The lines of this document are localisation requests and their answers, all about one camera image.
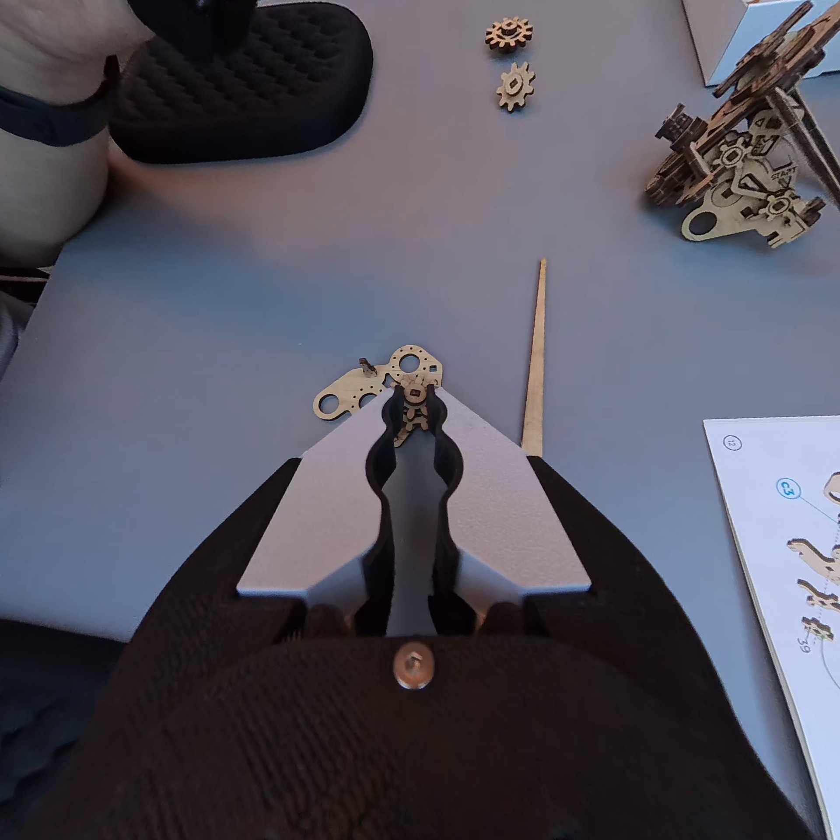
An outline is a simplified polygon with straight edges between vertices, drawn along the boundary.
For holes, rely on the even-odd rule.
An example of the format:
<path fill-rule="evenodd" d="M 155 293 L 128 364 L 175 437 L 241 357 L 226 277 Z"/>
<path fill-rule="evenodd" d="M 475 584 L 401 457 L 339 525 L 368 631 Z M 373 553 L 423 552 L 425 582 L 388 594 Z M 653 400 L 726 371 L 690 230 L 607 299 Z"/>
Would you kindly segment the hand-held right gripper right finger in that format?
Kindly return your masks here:
<path fill-rule="evenodd" d="M 472 634 L 499 602 L 585 592 L 589 575 L 520 447 L 444 389 L 430 390 L 438 508 L 429 612 L 441 635 Z"/>

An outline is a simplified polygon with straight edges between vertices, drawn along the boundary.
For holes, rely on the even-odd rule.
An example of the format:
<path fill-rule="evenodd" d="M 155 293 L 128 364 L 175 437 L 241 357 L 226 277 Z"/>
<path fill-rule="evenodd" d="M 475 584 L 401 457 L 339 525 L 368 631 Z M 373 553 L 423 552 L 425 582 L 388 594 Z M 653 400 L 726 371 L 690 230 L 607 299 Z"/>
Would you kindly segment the wooden mechanical model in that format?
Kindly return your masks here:
<path fill-rule="evenodd" d="M 657 131 L 671 152 L 645 193 L 658 206 L 701 201 L 682 224 L 686 239 L 702 242 L 755 230 L 775 248 L 807 233 L 826 203 L 819 196 L 806 202 L 796 193 L 796 161 L 778 166 L 770 161 L 771 151 L 786 139 L 838 203 L 838 159 L 799 85 L 838 32 L 839 3 L 793 31 L 812 7 L 801 3 L 739 60 L 713 91 L 716 98 L 729 96 L 709 119 L 691 118 L 679 104 Z"/>

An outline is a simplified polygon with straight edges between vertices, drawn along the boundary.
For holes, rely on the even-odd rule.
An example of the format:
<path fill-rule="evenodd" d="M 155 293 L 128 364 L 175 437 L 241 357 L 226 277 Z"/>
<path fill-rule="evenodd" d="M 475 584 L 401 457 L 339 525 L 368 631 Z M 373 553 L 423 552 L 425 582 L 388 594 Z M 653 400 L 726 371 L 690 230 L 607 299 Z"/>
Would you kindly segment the flat wooden gear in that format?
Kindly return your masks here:
<path fill-rule="evenodd" d="M 508 112 L 523 109 L 527 103 L 527 97 L 534 93 L 532 81 L 536 74 L 530 70 L 529 63 L 524 61 L 521 66 L 513 62 L 509 71 L 500 75 L 501 84 L 496 90 L 499 97 L 499 106 Z"/>

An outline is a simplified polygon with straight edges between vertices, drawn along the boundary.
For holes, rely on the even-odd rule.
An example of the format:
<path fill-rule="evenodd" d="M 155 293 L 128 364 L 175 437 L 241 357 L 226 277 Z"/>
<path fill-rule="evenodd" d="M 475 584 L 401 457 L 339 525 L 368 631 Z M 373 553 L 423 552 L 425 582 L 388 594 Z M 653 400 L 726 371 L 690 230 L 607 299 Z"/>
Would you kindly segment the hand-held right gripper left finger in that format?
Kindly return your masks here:
<path fill-rule="evenodd" d="M 240 595 L 336 606 L 358 634 L 385 634 L 395 564 L 383 487 L 396 467 L 402 418 L 403 390 L 388 389 L 303 455 Z"/>

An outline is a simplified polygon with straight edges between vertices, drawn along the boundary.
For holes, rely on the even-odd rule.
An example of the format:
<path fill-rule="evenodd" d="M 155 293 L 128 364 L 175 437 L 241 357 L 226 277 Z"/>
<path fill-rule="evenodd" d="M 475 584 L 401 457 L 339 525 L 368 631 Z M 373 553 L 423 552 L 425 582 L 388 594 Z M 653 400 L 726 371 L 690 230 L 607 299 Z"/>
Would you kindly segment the printed instruction sheet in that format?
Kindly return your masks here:
<path fill-rule="evenodd" d="M 839 418 L 704 428 L 829 838 L 839 836 Z"/>

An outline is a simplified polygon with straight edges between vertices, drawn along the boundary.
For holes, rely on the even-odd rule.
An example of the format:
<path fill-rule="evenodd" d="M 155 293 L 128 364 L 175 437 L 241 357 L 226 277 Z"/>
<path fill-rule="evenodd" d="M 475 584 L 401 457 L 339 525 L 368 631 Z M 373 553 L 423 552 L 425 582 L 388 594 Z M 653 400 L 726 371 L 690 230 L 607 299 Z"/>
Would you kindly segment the small wooden gear piece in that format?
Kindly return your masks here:
<path fill-rule="evenodd" d="M 394 440 L 395 448 L 402 446 L 414 430 L 428 431 L 427 388 L 438 385 L 438 382 L 436 376 L 418 369 L 404 373 L 398 384 L 403 390 L 403 410 L 402 425 Z"/>

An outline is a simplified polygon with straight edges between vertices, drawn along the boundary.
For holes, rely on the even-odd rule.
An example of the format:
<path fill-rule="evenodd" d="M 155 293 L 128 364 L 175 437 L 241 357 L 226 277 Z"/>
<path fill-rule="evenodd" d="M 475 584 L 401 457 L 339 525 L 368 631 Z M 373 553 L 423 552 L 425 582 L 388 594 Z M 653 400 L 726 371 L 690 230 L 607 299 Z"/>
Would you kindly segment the dark wristband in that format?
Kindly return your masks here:
<path fill-rule="evenodd" d="M 2 87 L 1 128 L 54 148 L 84 142 L 108 126 L 119 82 L 119 60 L 109 56 L 102 84 L 84 101 L 57 106 Z"/>

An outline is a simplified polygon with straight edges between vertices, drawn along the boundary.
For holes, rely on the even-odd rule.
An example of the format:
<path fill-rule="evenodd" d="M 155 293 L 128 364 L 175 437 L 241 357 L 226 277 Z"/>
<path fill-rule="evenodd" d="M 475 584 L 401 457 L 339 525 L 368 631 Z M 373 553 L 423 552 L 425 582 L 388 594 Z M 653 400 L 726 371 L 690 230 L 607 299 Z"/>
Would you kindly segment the white box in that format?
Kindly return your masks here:
<path fill-rule="evenodd" d="M 704 84 L 715 88 L 739 60 L 791 16 L 800 1 L 685 1 Z"/>

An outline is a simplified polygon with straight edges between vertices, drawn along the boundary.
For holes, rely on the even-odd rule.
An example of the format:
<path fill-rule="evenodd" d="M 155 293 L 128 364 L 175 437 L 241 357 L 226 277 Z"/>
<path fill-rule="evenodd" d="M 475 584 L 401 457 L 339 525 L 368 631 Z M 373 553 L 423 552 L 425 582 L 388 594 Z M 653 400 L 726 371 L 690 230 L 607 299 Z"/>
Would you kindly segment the perforated wooden plate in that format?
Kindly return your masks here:
<path fill-rule="evenodd" d="M 441 386 L 443 363 L 419 345 L 398 348 L 384 364 L 360 360 L 356 368 L 343 374 L 316 395 L 312 403 L 313 412 L 329 421 L 343 413 L 354 413 L 362 407 L 362 401 L 367 395 L 378 396 L 386 389 L 398 386 L 404 373 L 418 369 L 436 376 L 438 385 L 429 386 Z"/>

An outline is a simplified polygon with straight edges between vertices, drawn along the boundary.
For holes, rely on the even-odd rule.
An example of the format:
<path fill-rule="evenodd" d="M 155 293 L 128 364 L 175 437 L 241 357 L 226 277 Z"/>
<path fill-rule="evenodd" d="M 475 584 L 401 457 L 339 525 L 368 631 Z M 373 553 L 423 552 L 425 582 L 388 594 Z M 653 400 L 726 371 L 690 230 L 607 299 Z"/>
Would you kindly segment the person's clothing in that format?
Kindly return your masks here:
<path fill-rule="evenodd" d="M 1 268 L 1 376 L 23 337 L 53 266 Z"/>

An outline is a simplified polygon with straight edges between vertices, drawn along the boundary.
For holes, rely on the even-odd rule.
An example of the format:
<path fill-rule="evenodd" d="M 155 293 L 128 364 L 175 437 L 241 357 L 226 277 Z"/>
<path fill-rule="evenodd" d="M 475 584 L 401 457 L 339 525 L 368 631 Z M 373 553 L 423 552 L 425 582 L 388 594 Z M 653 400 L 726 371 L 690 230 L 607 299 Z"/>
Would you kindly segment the black quilted pad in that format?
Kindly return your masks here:
<path fill-rule="evenodd" d="M 122 74 L 109 130 L 135 161 L 240 161 L 316 150 L 360 117 L 373 68 L 361 20 L 332 3 L 256 10 L 242 45 L 208 62 L 162 38 Z"/>

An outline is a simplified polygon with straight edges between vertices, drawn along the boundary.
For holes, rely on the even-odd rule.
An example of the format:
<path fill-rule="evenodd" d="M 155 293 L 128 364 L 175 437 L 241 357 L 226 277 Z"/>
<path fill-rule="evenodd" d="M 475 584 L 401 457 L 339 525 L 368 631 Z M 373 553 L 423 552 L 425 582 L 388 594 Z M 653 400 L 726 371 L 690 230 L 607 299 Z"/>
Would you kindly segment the black padded seat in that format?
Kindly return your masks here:
<path fill-rule="evenodd" d="M 123 649 L 1 621 L 1 838 L 19 838 L 55 785 Z"/>

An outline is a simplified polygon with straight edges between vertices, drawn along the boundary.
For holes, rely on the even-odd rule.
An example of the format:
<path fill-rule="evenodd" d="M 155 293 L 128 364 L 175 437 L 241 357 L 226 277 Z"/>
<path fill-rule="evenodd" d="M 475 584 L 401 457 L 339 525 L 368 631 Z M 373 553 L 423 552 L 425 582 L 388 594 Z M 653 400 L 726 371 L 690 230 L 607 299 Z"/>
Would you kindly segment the wooden gear with hub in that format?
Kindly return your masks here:
<path fill-rule="evenodd" d="M 485 43 L 491 50 L 501 54 L 524 48 L 532 39 L 533 26 L 526 18 L 505 16 L 486 30 Z"/>

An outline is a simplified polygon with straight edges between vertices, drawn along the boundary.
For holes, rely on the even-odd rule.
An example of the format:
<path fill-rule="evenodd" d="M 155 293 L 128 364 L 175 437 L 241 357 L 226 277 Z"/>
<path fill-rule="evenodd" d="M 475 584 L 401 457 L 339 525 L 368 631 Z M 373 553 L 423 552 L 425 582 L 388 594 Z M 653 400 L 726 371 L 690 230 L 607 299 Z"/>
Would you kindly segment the thin wooden stick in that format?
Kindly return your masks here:
<path fill-rule="evenodd" d="M 543 455 L 543 388 L 545 359 L 546 259 L 539 263 L 539 277 L 532 325 L 528 383 L 521 431 L 521 448 L 528 456 Z"/>

